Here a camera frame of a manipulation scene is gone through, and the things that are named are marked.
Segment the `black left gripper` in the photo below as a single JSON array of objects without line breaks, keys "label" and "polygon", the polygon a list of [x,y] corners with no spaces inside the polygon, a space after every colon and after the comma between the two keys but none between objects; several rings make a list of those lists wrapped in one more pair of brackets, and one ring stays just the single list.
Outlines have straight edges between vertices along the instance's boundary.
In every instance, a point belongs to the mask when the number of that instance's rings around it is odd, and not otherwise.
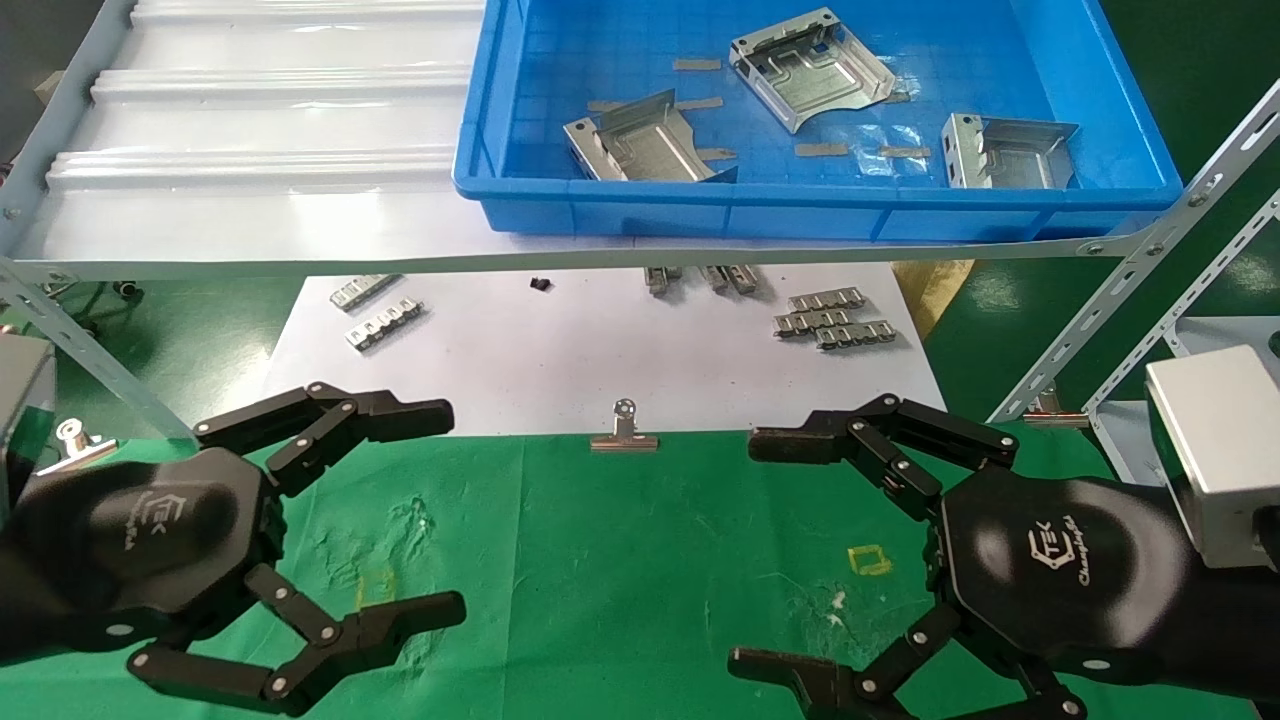
[{"label": "black left gripper", "polygon": [[[33,479],[3,528],[3,664],[157,639],[128,662],[150,689],[303,716],[346,678],[393,665],[413,635],[458,626],[467,609],[445,591],[335,620],[270,568],[287,530],[276,495],[301,495],[365,441],[453,429],[447,400],[314,382],[198,421],[206,450],[186,460]],[[241,457],[274,445],[266,474]],[[296,657],[271,669],[189,653],[191,641],[225,630],[255,600],[303,639]]]}]

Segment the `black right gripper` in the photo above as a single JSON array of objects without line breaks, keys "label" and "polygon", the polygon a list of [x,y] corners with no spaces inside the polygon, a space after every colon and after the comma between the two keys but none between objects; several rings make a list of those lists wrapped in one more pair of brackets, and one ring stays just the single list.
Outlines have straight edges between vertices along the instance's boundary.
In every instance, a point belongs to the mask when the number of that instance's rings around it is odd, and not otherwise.
[{"label": "black right gripper", "polygon": [[[978,473],[943,493],[910,448]],[[896,692],[961,635],[1027,694],[961,719],[1087,719],[1050,667],[1277,701],[1274,570],[1208,568],[1165,489],[1021,477],[1006,470],[1018,448],[1011,436],[896,395],[751,429],[754,461],[846,462],[913,520],[937,519],[940,591],[966,614],[936,605],[863,670],[735,647],[730,674],[791,691],[805,719],[914,719]]]}]

